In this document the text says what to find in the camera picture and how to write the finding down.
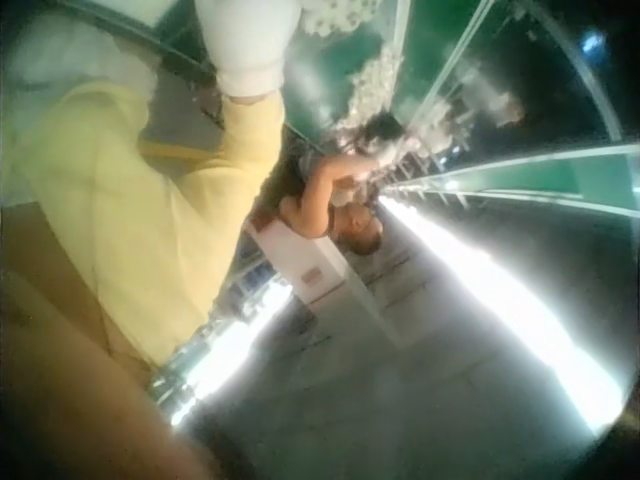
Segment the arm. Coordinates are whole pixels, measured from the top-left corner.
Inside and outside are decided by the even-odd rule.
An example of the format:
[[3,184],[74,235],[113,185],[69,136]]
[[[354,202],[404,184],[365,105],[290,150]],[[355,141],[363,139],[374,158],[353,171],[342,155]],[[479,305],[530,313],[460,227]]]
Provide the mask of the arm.
[[318,237],[329,224],[329,203],[335,182],[379,167],[379,161],[372,158],[355,155],[328,158],[309,178],[300,202],[293,197],[282,200],[280,215],[298,234],[307,238]]

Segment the fluorescent light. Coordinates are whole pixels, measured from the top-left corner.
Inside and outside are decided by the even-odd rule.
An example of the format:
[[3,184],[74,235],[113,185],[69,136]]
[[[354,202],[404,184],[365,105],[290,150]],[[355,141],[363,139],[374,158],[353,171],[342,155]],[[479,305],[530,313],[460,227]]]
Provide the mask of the fluorescent light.
[[448,182],[446,182],[444,184],[444,189],[445,190],[457,190],[459,186],[460,186],[460,184],[458,183],[457,180],[449,180]]
[[553,312],[525,285],[485,252],[466,245],[414,207],[384,196],[380,201],[453,271],[481,304],[554,371],[593,431],[616,419],[623,407],[620,388],[600,365],[576,347]]

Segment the person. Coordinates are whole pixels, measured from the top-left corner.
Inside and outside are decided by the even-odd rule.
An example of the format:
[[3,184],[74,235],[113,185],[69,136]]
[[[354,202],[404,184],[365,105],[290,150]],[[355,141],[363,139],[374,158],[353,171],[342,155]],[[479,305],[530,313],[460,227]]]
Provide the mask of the person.
[[[354,194],[356,179],[379,168],[379,158],[337,155],[323,159],[300,197],[282,198],[280,218],[302,237],[329,236],[358,255],[374,253],[382,242],[382,223],[368,206],[354,201]],[[337,190],[341,201],[336,200]]]
[[2,420],[62,478],[212,478],[141,386],[207,321],[278,159],[300,9],[196,7],[225,132],[180,178],[137,150],[153,75],[110,35],[45,15],[3,62]]
[[277,216],[304,238],[327,236],[357,255],[375,253],[384,227],[371,208],[376,191],[371,175],[401,159],[407,138],[383,113],[360,129],[348,153],[321,157],[303,140],[288,139],[288,156],[263,188],[254,225]]

